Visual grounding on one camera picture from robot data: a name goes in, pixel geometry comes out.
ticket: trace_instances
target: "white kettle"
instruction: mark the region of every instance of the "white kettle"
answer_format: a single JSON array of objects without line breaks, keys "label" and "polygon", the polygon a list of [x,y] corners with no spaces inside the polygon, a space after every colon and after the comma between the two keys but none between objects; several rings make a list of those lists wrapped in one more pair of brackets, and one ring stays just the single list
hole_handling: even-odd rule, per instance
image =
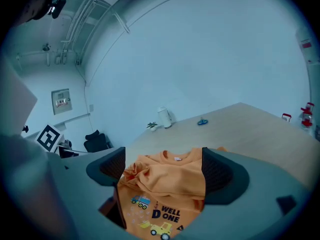
[{"label": "white kettle", "polygon": [[158,108],[158,115],[163,123],[164,128],[168,129],[171,127],[171,116],[166,107],[161,106]]}]

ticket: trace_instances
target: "black chair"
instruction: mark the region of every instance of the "black chair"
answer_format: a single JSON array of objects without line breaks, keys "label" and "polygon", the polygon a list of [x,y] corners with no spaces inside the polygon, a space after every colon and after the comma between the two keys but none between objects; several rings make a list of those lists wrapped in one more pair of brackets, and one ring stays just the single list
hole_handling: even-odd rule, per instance
[{"label": "black chair", "polygon": [[113,148],[109,138],[106,137],[103,133],[99,133],[98,130],[96,130],[92,134],[86,135],[85,139],[87,141],[85,141],[83,145],[86,151],[90,153]]}]

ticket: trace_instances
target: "small plant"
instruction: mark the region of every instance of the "small plant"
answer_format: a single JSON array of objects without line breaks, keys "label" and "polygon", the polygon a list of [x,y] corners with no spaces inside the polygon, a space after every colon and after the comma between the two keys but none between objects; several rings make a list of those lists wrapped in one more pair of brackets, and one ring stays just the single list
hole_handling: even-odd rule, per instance
[{"label": "small plant", "polygon": [[155,126],[157,126],[156,122],[150,122],[150,123],[148,123],[147,128],[153,128]]}]

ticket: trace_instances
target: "ceiling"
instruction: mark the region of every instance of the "ceiling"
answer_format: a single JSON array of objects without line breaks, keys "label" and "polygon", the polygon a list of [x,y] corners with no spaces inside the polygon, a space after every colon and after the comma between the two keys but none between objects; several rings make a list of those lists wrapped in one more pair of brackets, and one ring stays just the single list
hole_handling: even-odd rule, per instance
[{"label": "ceiling", "polygon": [[[82,4],[83,0],[66,0],[66,4],[57,19],[46,15],[39,20],[31,20],[17,27],[13,27],[7,34],[3,43],[3,49],[11,60],[13,66],[18,65],[17,56],[22,67],[30,64],[46,64],[46,54],[42,51],[43,46],[48,43],[50,51],[61,52],[63,42],[66,40],[72,18]],[[87,37],[105,12],[106,8],[96,6],[84,24],[73,51],[77,52],[84,46]]]}]

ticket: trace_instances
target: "blue object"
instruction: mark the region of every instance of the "blue object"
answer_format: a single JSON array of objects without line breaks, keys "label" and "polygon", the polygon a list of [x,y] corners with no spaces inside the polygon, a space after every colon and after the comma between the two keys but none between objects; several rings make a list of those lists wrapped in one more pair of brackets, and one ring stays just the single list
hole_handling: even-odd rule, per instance
[{"label": "blue object", "polygon": [[207,123],[208,123],[208,120],[203,119],[203,118],[201,117],[201,120],[200,120],[197,124],[198,124],[198,126],[202,126],[202,125],[205,125],[205,124],[207,124]]}]

